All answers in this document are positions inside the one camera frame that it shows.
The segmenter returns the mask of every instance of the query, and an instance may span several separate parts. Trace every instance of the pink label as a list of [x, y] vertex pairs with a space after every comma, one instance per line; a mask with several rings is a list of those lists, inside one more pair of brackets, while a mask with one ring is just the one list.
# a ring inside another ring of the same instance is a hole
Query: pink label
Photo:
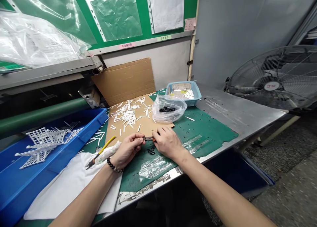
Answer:
[[196, 26], [196, 18], [187, 18], [185, 19], [185, 29], [184, 31], [192, 31], [195, 30]]
[[127, 49], [130, 47], [134, 47], [135, 46], [135, 42], [130, 42], [130, 43], [125, 43], [122, 45], [119, 45], [119, 49]]

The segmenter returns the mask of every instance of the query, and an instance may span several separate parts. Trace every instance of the electric fan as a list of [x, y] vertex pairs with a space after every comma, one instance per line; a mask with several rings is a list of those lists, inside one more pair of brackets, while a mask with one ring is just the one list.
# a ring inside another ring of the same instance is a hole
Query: electric fan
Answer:
[[294, 110], [317, 100], [317, 46], [277, 48], [246, 62], [224, 91], [268, 107]]

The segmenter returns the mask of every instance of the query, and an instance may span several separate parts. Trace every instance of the beaded bracelet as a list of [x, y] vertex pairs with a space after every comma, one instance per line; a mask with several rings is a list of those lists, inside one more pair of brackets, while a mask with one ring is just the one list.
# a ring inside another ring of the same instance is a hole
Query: beaded bracelet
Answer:
[[113, 171], [116, 171], [117, 173], [122, 173], [123, 169], [117, 169], [111, 162], [110, 158], [107, 158], [108, 165], [113, 169]]

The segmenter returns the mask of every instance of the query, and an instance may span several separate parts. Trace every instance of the cardboard sheet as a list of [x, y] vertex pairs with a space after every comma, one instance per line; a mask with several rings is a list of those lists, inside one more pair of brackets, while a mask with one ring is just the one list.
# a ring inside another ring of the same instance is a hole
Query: cardboard sheet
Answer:
[[[148, 106], [148, 105], [153, 105], [153, 101], [152, 99], [149, 97], [149, 94], [148, 95], [144, 95], [144, 96], [139, 96], [139, 97], [136, 97], [136, 98], [132, 98], [132, 99], [142, 99], [143, 97], [145, 97], [145, 105]], [[168, 126], [168, 127], [174, 127], [174, 124], [163, 124], [163, 123], [159, 123], [159, 122], [154, 122], [153, 119], [152, 119], [152, 113], [151, 112], [149, 114], [149, 117], [141, 117], [136, 123], [135, 125], [133, 125], [133, 129], [130, 125], [127, 125], [126, 128], [125, 128], [125, 132], [123, 132], [123, 123], [124, 121], [120, 120], [120, 121], [117, 121], [117, 122], [114, 122], [114, 119], [111, 117], [111, 114], [112, 113], [115, 113], [117, 112], [117, 110], [119, 108], [117, 108], [118, 105], [117, 104], [116, 106], [113, 107], [113, 109], [110, 107], [110, 112], [109, 112], [109, 121], [108, 121], [108, 127], [107, 127], [107, 134], [106, 134], [106, 142], [108, 140], [110, 140], [113, 136], [116, 136], [116, 138], [109, 144], [109, 146], [112, 146], [114, 145], [118, 140], [122, 142], [122, 140], [131, 135], [132, 133], [135, 133], [138, 131], [138, 128], [139, 128], [139, 125], [141, 124], [141, 127], [140, 127], [140, 130], [139, 132], [140, 133], [143, 133], [145, 134], [146, 137], [148, 136], [152, 136], [152, 130], [156, 131], [158, 129], [158, 127], [162, 127], [162, 126]], [[135, 103], [135, 105], [140, 105], [141, 108], [137, 108], [135, 109], [135, 117], [136, 119], [138, 119], [140, 116], [143, 116], [146, 114], [145, 111], [145, 105], [141, 104], [140, 102], [137, 102]], [[116, 129], [111, 129], [111, 125], [114, 125], [116, 127]]]
[[156, 91], [150, 58], [109, 67], [92, 80], [109, 106]]

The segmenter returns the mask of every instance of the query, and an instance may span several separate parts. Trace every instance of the hand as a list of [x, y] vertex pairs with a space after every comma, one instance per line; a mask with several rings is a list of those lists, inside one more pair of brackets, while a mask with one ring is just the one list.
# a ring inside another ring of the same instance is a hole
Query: hand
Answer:
[[175, 161], [183, 151], [186, 151], [178, 136], [170, 127], [159, 127], [157, 132], [152, 132], [152, 135], [156, 139], [157, 143], [154, 142], [154, 145], [157, 150], [173, 161]]
[[133, 133], [126, 137], [119, 146], [116, 153], [111, 157], [111, 163], [117, 169], [123, 169], [134, 158], [136, 153], [140, 151], [142, 145], [145, 145], [145, 135], [141, 133]]

